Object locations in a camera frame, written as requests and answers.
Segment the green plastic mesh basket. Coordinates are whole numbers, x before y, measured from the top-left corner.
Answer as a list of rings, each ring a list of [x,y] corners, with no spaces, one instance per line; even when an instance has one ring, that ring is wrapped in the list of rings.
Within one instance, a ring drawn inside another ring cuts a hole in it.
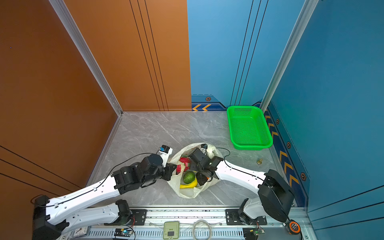
[[[237,150],[259,151],[273,145],[264,112],[255,106],[230,106],[227,109],[230,138]]]

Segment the small white alarm clock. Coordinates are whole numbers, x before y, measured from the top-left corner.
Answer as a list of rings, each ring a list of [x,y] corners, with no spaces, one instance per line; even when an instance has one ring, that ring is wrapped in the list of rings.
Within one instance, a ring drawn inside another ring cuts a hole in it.
[[[73,238],[82,238],[89,234],[90,227],[82,227],[79,229],[74,230],[74,233],[72,235]]]

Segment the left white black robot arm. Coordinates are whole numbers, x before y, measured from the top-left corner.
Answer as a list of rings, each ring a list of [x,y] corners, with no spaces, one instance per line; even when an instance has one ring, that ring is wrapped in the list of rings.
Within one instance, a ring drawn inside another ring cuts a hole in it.
[[[96,207],[99,202],[118,197],[156,183],[170,181],[175,164],[164,161],[167,155],[151,154],[141,162],[112,170],[109,175],[91,186],[57,198],[42,195],[34,201],[34,240],[56,240],[62,234],[97,224],[125,225],[132,211],[125,200]]]

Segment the yellow banana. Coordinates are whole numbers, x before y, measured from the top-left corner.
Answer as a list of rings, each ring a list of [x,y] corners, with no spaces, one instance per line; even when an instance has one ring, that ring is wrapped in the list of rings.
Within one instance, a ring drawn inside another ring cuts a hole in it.
[[[194,179],[194,181],[192,181],[189,184],[180,185],[180,189],[195,188],[197,185],[198,185],[198,181],[197,181],[197,179]]]

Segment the green square device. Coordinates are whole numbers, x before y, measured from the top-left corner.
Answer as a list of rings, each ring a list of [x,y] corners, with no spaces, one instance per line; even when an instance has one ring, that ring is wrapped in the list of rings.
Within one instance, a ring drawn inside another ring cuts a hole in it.
[[[165,222],[163,239],[164,240],[178,240],[180,236],[180,222]]]

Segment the green circuit board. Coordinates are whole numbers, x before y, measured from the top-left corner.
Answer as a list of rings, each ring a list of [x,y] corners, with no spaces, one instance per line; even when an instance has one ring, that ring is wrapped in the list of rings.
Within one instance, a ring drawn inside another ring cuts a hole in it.
[[[243,236],[245,240],[258,240],[260,235],[263,235],[265,231],[263,229],[251,229],[251,228],[243,228]]]
[[[128,228],[119,228],[115,229],[114,238],[118,240],[133,240],[135,234],[132,230]]]

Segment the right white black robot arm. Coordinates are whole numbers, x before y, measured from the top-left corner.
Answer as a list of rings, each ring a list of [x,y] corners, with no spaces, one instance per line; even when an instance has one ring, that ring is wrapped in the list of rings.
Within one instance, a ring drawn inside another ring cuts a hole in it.
[[[238,209],[240,221],[245,225],[256,225],[257,219],[269,216],[287,224],[289,212],[295,200],[292,188],[275,170],[256,172],[241,168],[225,158],[209,157],[200,149],[193,150],[188,158],[191,167],[207,179],[228,181],[257,194],[254,199],[245,199]]]

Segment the right green circuit board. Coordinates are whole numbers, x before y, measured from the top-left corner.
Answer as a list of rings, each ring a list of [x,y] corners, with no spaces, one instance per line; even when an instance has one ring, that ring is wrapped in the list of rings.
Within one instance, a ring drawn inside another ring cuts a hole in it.
[[[263,235],[265,231],[263,229],[251,229],[251,228],[243,228],[243,236],[245,240],[258,240],[260,235]]]

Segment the red dragon fruit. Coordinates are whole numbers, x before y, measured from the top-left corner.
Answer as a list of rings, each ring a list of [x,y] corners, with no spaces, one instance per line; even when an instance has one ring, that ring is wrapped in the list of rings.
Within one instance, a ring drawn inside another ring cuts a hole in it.
[[[190,169],[190,165],[191,165],[191,160],[188,157],[181,157],[179,161],[181,162],[181,164],[177,165],[177,169],[176,169],[177,175],[182,172],[182,167],[184,167],[183,172],[186,172]]]

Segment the orange black tape measure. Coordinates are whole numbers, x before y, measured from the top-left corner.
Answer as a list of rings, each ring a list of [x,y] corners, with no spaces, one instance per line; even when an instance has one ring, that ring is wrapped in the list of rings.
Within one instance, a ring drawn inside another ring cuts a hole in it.
[[[291,235],[301,234],[301,227],[296,221],[288,220],[286,223],[286,228]]]

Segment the yellow translucent plastic bag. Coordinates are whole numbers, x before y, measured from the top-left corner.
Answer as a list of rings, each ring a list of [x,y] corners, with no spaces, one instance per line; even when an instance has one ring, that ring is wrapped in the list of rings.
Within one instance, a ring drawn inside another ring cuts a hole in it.
[[[181,198],[194,199],[201,192],[220,182],[218,179],[207,178],[203,174],[191,169],[192,160],[189,159],[189,154],[194,150],[201,150],[209,158],[223,156],[214,145],[207,144],[206,148],[203,148],[203,145],[203,143],[190,144],[182,148],[167,161],[168,164],[177,166],[177,169],[171,174],[168,185]]]

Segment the left green circuit board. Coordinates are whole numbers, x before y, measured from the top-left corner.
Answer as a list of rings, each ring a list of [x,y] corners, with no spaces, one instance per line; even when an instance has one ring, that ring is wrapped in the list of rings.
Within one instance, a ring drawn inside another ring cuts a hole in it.
[[[128,228],[119,228],[115,229],[114,238],[118,240],[133,240],[135,234],[132,230]]]

